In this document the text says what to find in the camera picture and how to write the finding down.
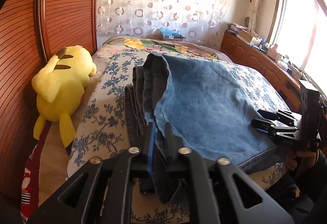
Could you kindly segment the person's right hand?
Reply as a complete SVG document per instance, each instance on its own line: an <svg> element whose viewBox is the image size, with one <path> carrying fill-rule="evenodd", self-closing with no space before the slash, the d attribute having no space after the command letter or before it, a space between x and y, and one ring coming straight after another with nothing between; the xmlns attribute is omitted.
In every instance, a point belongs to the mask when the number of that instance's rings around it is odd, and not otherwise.
<svg viewBox="0 0 327 224"><path fill-rule="evenodd" d="M302 170L307 170L313 167L318 157L318 151L312 152L310 150L288 150L285 167L287 170L295 170L298 166Z"/></svg>

